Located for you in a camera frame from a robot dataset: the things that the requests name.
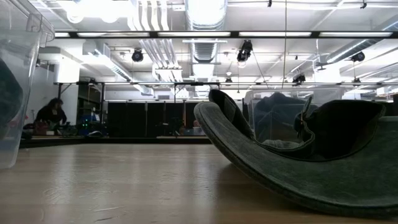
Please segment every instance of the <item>hat brim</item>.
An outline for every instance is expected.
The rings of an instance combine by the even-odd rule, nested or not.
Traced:
[[[234,165],[266,188],[325,213],[356,217],[398,214],[398,118],[384,117],[373,140],[334,161],[309,162],[268,151],[235,128],[216,103],[195,116],[212,143]]]

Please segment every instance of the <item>clear plastic bin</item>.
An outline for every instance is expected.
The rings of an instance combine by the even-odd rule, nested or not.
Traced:
[[[39,46],[53,39],[28,0],[0,0],[0,169],[15,164]]]
[[[283,90],[253,90],[246,93],[249,125],[259,142],[283,140],[300,142],[293,125],[295,117],[312,96],[309,112],[331,100],[340,100],[342,88],[289,88]]]

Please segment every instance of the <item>black partition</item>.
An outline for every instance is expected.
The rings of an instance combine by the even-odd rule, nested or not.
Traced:
[[[145,137],[145,103],[110,103],[108,130],[110,137]]]
[[[111,138],[174,136],[182,128],[192,129],[197,103],[109,103],[108,129]]]

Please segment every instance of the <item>dark hair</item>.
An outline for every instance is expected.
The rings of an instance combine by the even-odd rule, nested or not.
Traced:
[[[53,108],[57,103],[59,103],[59,104],[62,105],[62,104],[63,104],[63,101],[62,101],[61,99],[54,98],[54,99],[50,100],[50,102],[48,103],[47,106]]]

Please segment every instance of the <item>desk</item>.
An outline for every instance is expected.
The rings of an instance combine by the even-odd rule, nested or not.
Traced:
[[[80,144],[21,150],[0,170],[2,224],[383,223],[292,204],[212,145]]]

